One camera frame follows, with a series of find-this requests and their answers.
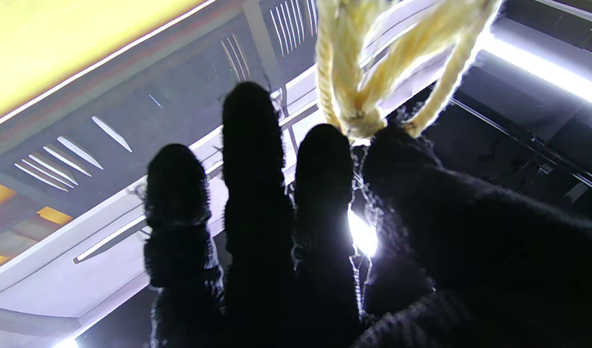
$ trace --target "bright light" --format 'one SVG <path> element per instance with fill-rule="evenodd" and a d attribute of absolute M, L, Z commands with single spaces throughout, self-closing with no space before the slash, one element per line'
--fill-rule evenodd
<path fill-rule="evenodd" d="M 592 81 L 576 73 L 498 38 L 483 40 L 483 49 L 592 103 Z"/>
<path fill-rule="evenodd" d="M 64 341 L 61 341 L 60 343 L 56 344 L 55 346 L 53 346 L 53 348 L 79 348 L 79 346 L 77 345 L 77 341 L 75 341 L 74 339 L 68 338 L 68 339 L 64 339 Z"/>
<path fill-rule="evenodd" d="M 378 236 L 375 229 L 361 220 L 351 209 L 347 211 L 347 222 L 350 224 L 350 232 L 354 244 L 367 256 L 372 257 L 378 249 Z"/>

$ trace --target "white vent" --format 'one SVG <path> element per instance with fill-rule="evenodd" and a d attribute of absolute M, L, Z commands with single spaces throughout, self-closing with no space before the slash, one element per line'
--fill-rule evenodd
<path fill-rule="evenodd" d="M 42 174 L 45 174 L 46 176 L 49 176 L 50 178 L 59 181 L 60 183 L 66 185 L 67 187 L 74 188 L 73 183 L 71 183 L 70 181 L 66 180 L 66 178 L 64 178 L 63 176 L 57 174 L 56 172 L 50 171 L 48 168 L 40 165 L 36 161 L 31 160 L 31 159 L 27 159 L 27 160 L 26 159 L 22 159 L 21 161 L 23 163 L 25 163 L 26 165 L 30 166 L 31 168 L 34 168 L 35 170 L 38 170 Z"/>
<path fill-rule="evenodd" d="M 126 150 L 128 150 L 128 152 L 133 151 L 133 150 L 131 150 L 131 147 L 128 146 L 126 139 L 124 139 L 124 137 L 121 136 L 120 133 L 118 133 L 117 130 L 115 130 L 112 126 L 108 125 L 107 122 L 104 122 L 102 119 L 100 119 L 97 116 L 92 116 L 92 121 L 94 121 L 94 123 L 96 123 L 96 125 L 101 127 L 101 129 L 104 130 L 104 132 L 108 136 L 112 137 L 113 140 L 117 141 L 119 145 L 122 145 Z"/>
<path fill-rule="evenodd" d="M 92 163 L 95 167 L 104 169 L 99 161 L 97 161 L 85 148 L 81 147 L 71 139 L 65 136 L 58 137 L 58 141 L 60 144 L 66 146 L 70 151 L 77 154 L 82 159 Z"/>
<path fill-rule="evenodd" d="M 35 170 L 34 168 L 30 167 L 29 165 L 26 165 L 25 163 L 15 163 L 15 167 L 21 169 L 22 171 L 26 172 L 27 174 L 30 174 L 34 178 L 37 178 L 38 180 L 44 182 L 47 185 L 51 185 L 52 187 L 55 187 L 55 188 L 61 189 L 62 191 L 68 192 L 66 187 L 64 187 L 64 185 L 62 185 L 59 181 L 53 180 L 53 178 L 50 178 L 46 174 L 44 174 L 38 170 Z"/>
<path fill-rule="evenodd" d="M 71 172 L 69 172 L 68 170 L 64 169 L 61 165 L 58 165 L 57 163 L 54 163 L 54 162 L 50 161 L 49 159 L 47 159 L 46 157 L 44 157 L 40 154 L 37 154 L 37 153 L 31 154 L 29 156 L 29 158 L 36 161 L 40 165 L 48 168 L 52 172 L 59 174 L 63 178 L 66 178 L 66 180 L 70 181 L 71 183 L 73 183 L 75 185 L 79 185 L 79 183 L 77 183 L 77 181 L 73 177 L 73 174 L 71 174 Z"/>
<path fill-rule="evenodd" d="M 236 77 L 238 77 L 238 81 L 250 80 L 251 72 L 249 71 L 247 58 L 242 52 L 240 44 L 238 44 L 236 35 L 230 35 L 221 40 L 221 45 L 223 46 L 223 51 L 225 51 L 230 66 L 232 66 L 232 70 L 236 73 Z"/>
<path fill-rule="evenodd" d="M 281 57 L 289 55 L 294 49 L 298 48 L 306 39 L 305 35 L 305 20 L 303 20 L 302 12 L 300 11 L 301 0 L 285 0 L 277 7 L 270 11 L 274 31 L 279 41 L 279 48 L 281 49 Z M 315 11 L 314 2 L 310 0 L 302 0 L 305 2 L 307 12 L 309 14 L 309 22 L 311 29 L 311 36 L 317 31 L 317 13 Z"/>
<path fill-rule="evenodd" d="M 69 154 L 66 154 L 65 151 L 57 148 L 54 145 L 46 145 L 46 146 L 43 146 L 42 148 L 44 148 L 44 150 L 46 152 L 51 154 L 56 159 L 61 160 L 62 162 L 79 170 L 80 172 L 82 172 L 83 174 L 85 174 L 87 176 L 92 176 L 92 174 L 90 174 L 90 172 L 88 172 L 88 170 L 81 164 L 80 161 L 77 161 L 75 158 L 73 158 Z"/>

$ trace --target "yellow yarn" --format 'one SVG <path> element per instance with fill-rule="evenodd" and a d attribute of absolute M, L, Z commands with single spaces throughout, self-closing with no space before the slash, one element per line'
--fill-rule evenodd
<path fill-rule="evenodd" d="M 334 15 L 338 9 L 337 0 L 323 0 L 318 2 L 318 42 L 315 53 L 318 57 L 318 100 L 320 110 L 324 113 L 327 123 L 340 127 L 339 119 L 334 112 L 333 105 L 333 42 L 332 33 Z"/>
<path fill-rule="evenodd" d="M 373 136 L 386 126 L 377 104 L 413 69 L 454 44 L 436 88 L 406 124 L 411 136 L 419 136 L 435 121 L 455 92 L 462 74 L 473 61 L 477 38 L 489 28 L 501 2 L 443 0 L 417 26 L 393 42 L 386 58 L 366 81 L 362 81 L 358 58 L 366 44 L 365 38 L 389 8 L 389 3 L 386 0 L 318 0 L 318 90 L 320 108 L 329 123 L 339 125 L 351 138 Z"/>

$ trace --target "light fixture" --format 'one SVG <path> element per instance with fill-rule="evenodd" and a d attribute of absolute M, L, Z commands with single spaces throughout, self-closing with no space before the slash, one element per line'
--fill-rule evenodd
<path fill-rule="evenodd" d="M 485 37 L 482 44 L 489 53 L 592 103 L 592 81 L 500 38 Z"/>
<path fill-rule="evenodd" d="M 117 231 L 111 233 L 106 238 L 104 238 L 100 242 L 97 242 L 95 245 L 93 245 L 93 247 L 90 247 L 88 250 L 86 250 L 83 253 L 81 253 L 81 255 L 77 256 L 76 257 L 77 262 L 81 262 L 83 259 L 85 259 L 86 257 L 90 256 L 94 251 L 96 251 L 97 249 L 99 249 L 100 247 L 102 247 L 103 245 L 105 245 L 106 243 L 108 243 L 113 238 L 117 237 L 120 233 L 123 233 L 127 229 L 130 229 L 130 227 L 133 227 L 136 224 L 138 224 L 139 222 L 142 222 L 145 218 L 146 218 L 146 216 L 142 215 L 142 216 L 139 216 L 138 218 L 135 218 L 135 220 L 133 220 L 133 221 L 131 221 L 129 223 L 126 223 L 126 225 L 124 225 L 123 227 L 117 229 Z"/>
<path fill-rule="evenodd" d="M 375 229 L 356 216 L 351 209 L 347 211 L 347 222 L 350 225 L 352 240 L 358 249 L 369 257 L 375 255 L 378 249 L 378 236 L 375 234 Z"/>
<path fill-rule="evenodd" d="M 57 343 L 53 348 L 79 348 L 77 341 L 71 338 L 64 339 L 60 343 Z"/>

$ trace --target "yellow screen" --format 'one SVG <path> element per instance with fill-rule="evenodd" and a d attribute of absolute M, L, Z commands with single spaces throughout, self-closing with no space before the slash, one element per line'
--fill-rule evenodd
<path fill-rule="evenodd" d="M 0 117 L 204 0 L 0 0 Z"/>

